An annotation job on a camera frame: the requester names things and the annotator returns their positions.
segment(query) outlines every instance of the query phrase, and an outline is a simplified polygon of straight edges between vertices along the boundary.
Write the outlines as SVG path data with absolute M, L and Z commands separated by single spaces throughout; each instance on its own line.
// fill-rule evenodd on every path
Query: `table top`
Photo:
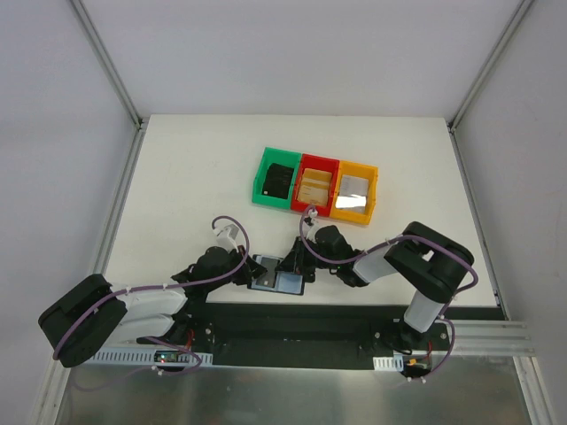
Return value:
M 106 279 L 130 286 L 171 282 L 169 276 L 215 245 L 211 221 L 239 220 L 251 254 L 284 257 L 298 235 L 297 212 L 252 203 L 264 147 L 377 166 L 377 205 L 367 227 L 336 224 L 354 248 L 369 248 L 421 221 L 467 247 L 476 288 L 453 305 L 495 306 L 461 174 L 441 118 L 277 115 L 153 115 L 136 164 Z M 317 270 L 303 296 L 229 284 L 209 302 L 407 305 L 414 287 L 399 274 L 350 288 Z

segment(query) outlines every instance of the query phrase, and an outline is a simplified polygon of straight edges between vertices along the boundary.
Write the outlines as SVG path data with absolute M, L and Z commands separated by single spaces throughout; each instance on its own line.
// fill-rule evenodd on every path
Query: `plastic bin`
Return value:
M 277 208 L 284 208 L 289 210 L 291 206 L 291 196 L 293 194 L 293 187 L 297 177 L 299 164 L 301 162 L 301 154 L 291 151 L 282 151 L 274 148 L 265 148 L 264 155 L 260 162 L 260 167 L 254 179 L 252 187 L 252 202 L 255 204 L 269 205 Z M 279 164 L 281 166 L 288 166 L 293 168 L 293 176 L 291 178 L 291 185 L 288 191 L 288 197 L 282 199 L 280 197 L 269 197 L 263 194 L 262 188 L 266 180 L 266 172 L 272 164 Z
M 369 192 L 364 213 L 338 209 L 335 207 L 335 200 L 340 191 L 340 182 L 343 175 L 361 177 L 369 181 Z M 340 161 L 338 167 L 338 179 L 333 197 L 333 205 L 330 209 L 330 217 L 337 220 L 351 221 L 353 223 L 368 225 L 376 206 L 376 184 L 378 182 L 378 168 L 375 166 L 364 166 L 355 162 Z
M 302 213 L 308 207 L 308 204 L 306 204 L 305 202 L 298 201 L 297 197 L 299 186 L 301 185 L 303 171 L 306 168 L 313 168 L 315 170 L 326 171 L 332 174 L 329 186 L 329 201 L 325 206 L 316 206 L 317 212 L 322 217 L 329 217 L 330 209 L 335 200 L 335 186 L 337 185 L 338 166 L 339 161 L 336 159 L 316 157 L 314 155 L 307 155 L 304 153 L 301 157 L 301 164 L 299 165 L 298 174 L 295 179 L 295 187 L 293 188 L 293 197 L 291 199 L 291 209 Z

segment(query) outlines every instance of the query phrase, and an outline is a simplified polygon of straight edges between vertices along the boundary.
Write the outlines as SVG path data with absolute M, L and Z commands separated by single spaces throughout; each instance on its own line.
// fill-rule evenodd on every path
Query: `gray wall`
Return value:
M 151 113 L 450 118 L 518 0 L 85 0 Z
M 567 2 L 536 2 L 457 141 L 498 280 L 567 423 Z
M 0 5 L 0 422 L 52 352 L 39 314 L 88 272 L 133 127 L 62 0 Z

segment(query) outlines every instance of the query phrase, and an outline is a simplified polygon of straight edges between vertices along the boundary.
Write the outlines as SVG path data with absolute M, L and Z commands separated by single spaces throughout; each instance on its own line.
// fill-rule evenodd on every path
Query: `gray floor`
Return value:
M 84 387 L 130 367 L 82 366 Z M 397 373 L 203 368 L 143 371 L 92 393 L 67 388 L 58 425 L 529 424 L 512 359 L 453 358 L 426 384 Z

